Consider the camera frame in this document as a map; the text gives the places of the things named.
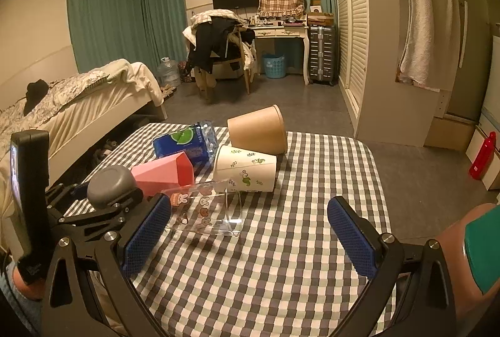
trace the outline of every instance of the green lime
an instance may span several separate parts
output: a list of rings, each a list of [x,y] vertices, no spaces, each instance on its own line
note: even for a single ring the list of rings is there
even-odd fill
[[[174,132],[173,134],[170,134],[172,140],[176,141],[177,144],[180,146],[190,143],[191,140],[193,139],[193,136],[194,132],[192,128],[186,128],[185,130],[177,131]]]

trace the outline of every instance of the checkered tablecloth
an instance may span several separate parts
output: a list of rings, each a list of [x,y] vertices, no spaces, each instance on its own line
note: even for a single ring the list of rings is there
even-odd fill
[[[155,158],[153,139],[183,125],[152,123],[134,132],[90,175]],[[216,127],[220,145],[226,127]],[[133,284],[172,336],[328,336],[356,301],[358,277],[327,221],[342,195],[379,232],[390,231],[373,156],[352,138],[289,132],[273,193],[243,193],[239,237],[167,230]],[[210,181],[209,166],[196,167]],[[76,202],[69,215],[89,211]],[[379,319],[388,325],[394,300]]]

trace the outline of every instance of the phone screen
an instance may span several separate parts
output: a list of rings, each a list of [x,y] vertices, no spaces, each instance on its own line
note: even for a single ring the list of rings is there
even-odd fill
[[[19,192],[19,175],[17,170],[18,163],[18,151],[17,147],[14,144],[11,144],[11,184],[12,184],[12,192],[14,193],[14,198],[18,203],[19,208],[22,211],[21,206],[21,193]]]

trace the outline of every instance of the blue plastic basket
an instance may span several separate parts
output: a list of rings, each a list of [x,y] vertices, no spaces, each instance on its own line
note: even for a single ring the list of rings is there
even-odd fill
[[[262,55],[262,63],[266,76],[272,79],[279,79],[287,74],[287,66],[284,62],[284,55]]]

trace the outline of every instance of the red bottle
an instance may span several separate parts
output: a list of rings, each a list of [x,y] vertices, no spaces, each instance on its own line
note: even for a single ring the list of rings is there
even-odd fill
[[[469,174],[474,179],[481,179],[481,175],[484,169],[489,165],[490,158],[495,150],[495,145],[497,142],[497,133],[492,131],[489,133],[489,137],[484,139],[481,149],[479,150],[476,159],[472,163],[471,169],[469,169]]]

